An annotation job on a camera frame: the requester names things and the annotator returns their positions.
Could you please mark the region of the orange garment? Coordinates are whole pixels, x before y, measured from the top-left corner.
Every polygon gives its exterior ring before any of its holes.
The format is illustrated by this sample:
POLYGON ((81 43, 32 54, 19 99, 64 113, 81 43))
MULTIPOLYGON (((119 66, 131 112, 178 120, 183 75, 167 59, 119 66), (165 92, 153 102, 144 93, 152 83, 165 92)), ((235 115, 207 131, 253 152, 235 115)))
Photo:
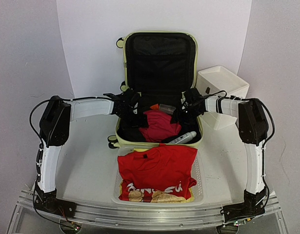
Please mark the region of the orange garment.
POLYGON ((151 110, 159 110, 160 109, 160 105, 159 104, 155 104, 155 105, 152 105, 150 107, 151 110))

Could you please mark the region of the magenta pink garment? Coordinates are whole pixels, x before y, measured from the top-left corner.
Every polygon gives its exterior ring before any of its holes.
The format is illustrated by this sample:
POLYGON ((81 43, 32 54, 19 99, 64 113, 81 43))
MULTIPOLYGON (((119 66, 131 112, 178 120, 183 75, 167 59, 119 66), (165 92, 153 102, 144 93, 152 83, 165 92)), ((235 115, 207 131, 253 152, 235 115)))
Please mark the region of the magenta pink garment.
POLYGON ((144 112, 147 116, 148 127, 139 128, 146 142, 159 143, 163 140, 177 136, 181 131, 181 125, 171 123, 172 116, 158 110, 144 112))

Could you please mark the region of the pale green hard-shell suitcase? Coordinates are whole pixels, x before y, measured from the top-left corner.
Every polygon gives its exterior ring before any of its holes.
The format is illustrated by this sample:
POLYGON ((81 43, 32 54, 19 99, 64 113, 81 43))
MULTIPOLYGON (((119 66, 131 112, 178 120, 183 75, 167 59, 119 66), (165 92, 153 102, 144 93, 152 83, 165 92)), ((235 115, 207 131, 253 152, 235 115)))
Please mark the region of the pale green hard-shell suitcase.
MULTIPOLYGON (((122 93, 127 89, 138 92, 138 114, 151 110, 155 104, 179 107, 184 101, 184 92, 196 87, 196 63, 198 46, 195 39, 178 32, 136 32, 121 40, 124 54, 125 82, 122 93)), ((151 148, 195 131, 196 137, 184 144, 198 147, 203 138, 199 116, 192 122, 181 124, 177 136, 162 142, 146 142, 139 128, 132 128, 120 118, 116 133, 109 136, 110 148, 137 146, 151 148)))

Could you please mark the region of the red printed t-shirt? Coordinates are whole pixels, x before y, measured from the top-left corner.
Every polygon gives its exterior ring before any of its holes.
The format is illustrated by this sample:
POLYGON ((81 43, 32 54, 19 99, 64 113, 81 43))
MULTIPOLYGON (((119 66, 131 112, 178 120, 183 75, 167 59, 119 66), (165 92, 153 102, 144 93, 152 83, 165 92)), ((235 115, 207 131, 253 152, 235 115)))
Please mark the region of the red printed t-shirt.
POLYGON ((192 189, 197 184, 191 175, 197 153, 196 148, 188 146, 160 144, 118 156, 120 188, 133 184, 137 189, 164 190, 181 184, 185 190, 192 189))

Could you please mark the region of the white perforated plastic basket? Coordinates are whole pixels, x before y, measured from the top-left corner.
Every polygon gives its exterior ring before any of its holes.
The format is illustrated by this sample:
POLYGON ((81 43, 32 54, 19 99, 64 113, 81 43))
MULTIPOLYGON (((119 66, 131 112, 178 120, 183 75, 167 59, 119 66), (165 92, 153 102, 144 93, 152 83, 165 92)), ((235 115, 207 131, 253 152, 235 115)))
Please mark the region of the white perforated plastic basket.
POLYGON ((125 147, 119 150, 115 165, 115 203, 164 207, 204 202, 203 171, 196 148, 125 147))

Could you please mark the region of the yellow cloth garment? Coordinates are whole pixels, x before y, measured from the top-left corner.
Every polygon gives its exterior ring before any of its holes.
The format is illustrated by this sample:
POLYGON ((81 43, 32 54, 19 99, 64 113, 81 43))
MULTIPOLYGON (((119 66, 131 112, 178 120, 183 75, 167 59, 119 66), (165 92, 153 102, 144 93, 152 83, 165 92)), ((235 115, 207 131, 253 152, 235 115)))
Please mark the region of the yellow cloth garment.
POLYGON ((192 189, 185 190, 181 184, 170 186, 164 190, 137 189, 129 184, 120 188, 119 200, 145 203, 187 203, 194 200, 192 189))

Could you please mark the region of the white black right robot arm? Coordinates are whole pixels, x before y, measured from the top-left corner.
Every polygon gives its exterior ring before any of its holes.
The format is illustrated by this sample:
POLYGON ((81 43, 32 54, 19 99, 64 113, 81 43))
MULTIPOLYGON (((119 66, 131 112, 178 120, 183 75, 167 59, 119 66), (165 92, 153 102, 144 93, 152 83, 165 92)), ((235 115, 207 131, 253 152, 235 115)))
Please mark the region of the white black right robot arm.
POLYGON ((173 113, 172 119, 189 123, 206 112, 237 118, 239 136, 247 156, 247 183, 242 203, 225 205, 221 209, 226 224, 240 224, 265 213, 270 189, 265 180, 265 146, 273 137, 269 127, 275 123, 266 105, 258 98, 227 96, 224 90, 201 95, 197 88, 183 94, 184 101, 173 113))

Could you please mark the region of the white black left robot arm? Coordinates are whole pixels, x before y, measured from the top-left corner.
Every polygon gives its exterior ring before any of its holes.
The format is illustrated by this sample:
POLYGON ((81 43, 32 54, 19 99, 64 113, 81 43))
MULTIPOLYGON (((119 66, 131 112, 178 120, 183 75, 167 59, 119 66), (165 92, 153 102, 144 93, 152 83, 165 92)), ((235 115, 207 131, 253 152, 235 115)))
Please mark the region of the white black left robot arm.
POLYGON ((130 89, 121 94, 106 93, 102 97, 73 99, 52 96, 37 104, 47 105, 35 134, 40 139, 36 158, 35 189, 38 198, 33 202, 40 211, 72 217, 74 202, 57 198, 56 172, 60 151, 69 138, 70 123, 83 117, 116 115, 131 127, 146 127, 147 117, 136 111, 140 94, 130 89))

